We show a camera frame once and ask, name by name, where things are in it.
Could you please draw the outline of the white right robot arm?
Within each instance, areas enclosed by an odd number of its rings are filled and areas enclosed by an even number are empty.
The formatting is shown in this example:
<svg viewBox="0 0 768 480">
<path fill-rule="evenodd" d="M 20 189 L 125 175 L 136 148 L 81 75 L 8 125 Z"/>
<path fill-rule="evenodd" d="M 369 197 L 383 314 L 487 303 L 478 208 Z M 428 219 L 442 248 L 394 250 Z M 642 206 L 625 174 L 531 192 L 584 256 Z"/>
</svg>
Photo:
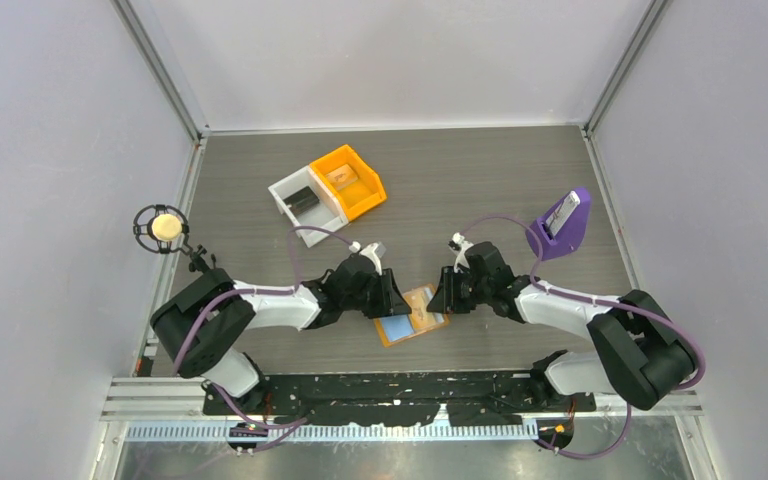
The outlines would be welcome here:
<svg viewBox="0 0 768 480">
<path fill-rule="evenodd" d="M 428 311 L 467 314 L 486 305 L 499 317 L 553 327 L 592 344 L 590 352 L 560 350 L 533 364 L 531 397 L 544 410 L 579 393 L 614 393 L 650 410 L 704 371 L 701 354 L 644 291 L 586 295 L 515 274 L 490 242 L 455 236 L 449 247 L 456 259 L 442 268 Z"/>
</svg>

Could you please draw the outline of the orange card holder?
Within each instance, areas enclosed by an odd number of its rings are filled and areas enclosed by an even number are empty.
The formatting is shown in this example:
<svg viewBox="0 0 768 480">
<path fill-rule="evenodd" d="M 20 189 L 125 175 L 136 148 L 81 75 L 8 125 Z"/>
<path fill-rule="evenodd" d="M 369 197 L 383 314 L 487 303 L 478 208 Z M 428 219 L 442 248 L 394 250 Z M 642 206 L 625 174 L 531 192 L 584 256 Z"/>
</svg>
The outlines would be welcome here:
<svg viewBox="0 0 768 480">
<path fill-rule="evenodd" d="M 427 311 L 427 306 L 435 293 L 436 289 L 431 284 L 416 287 L 403 294 L 411 307 L 410 314 L 373 320 L 381 344 L 385 348 L 441 329 L 450 323 L 447 315 Z"/>
</svg>

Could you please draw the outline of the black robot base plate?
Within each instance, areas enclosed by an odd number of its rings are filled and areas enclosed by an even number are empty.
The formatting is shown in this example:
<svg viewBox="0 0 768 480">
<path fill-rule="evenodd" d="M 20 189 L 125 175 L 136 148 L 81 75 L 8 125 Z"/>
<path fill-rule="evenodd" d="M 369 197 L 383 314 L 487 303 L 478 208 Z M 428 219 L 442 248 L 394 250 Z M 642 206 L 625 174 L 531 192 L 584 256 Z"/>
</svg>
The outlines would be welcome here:
<svg viewBox="0 0 768 480">
<path fill-rule="evenodd" d="M 203 389 L 208 416 L 241 410 L 259 420 L 304 418 L 318 426 L 426 426 L 442 412 L 454 426 L 507 426 L 521 414 L 596 409 L 592 395 L 551 393 L 527 371 L 274 374 L 232 405 L 214 386 Z"/>
</svg>

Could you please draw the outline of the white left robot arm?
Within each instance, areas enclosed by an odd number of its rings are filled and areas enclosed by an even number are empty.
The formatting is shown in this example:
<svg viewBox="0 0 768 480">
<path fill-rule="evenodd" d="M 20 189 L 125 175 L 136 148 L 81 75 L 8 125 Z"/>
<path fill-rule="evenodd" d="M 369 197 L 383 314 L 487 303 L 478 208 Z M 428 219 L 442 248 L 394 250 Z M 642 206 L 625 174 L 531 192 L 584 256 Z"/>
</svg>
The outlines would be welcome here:
<svg viewBox="0 0 768 480">
<path fill-rule="evenodd" d="M 297 287 L 250 285 L 221 268 L 208 269 L 159 307 L 150 326 L 181 377 L 210 381 L 240 412 L 253 414 L 265 405 L 267 389 L 260 369 L 236 350 L 238 338 L 259 328 L 323 328 L 349 311 L 376 319 L 408 315 L 412 309 L 391 269 L 351 254 Z"/>
</svg>

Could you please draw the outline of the gold credit card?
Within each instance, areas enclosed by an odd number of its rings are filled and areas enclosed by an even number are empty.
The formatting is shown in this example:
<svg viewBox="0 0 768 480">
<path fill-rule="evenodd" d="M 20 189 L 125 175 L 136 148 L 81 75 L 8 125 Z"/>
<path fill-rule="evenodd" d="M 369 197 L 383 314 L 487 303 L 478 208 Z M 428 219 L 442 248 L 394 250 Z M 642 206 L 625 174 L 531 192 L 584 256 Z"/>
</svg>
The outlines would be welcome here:
<svg viewBox="0 0 768 480">
<path fill-rule="evenodd" d="M 426 306 L 433 295 L 434 289 L 431 285 L 416 287 L 404 294 L 405 300 L 412 308 L 409 322 L 415 333 L 433 330 L 446 323 L 446 318 L 442 314 L 426 311 Z"/>
</svg>

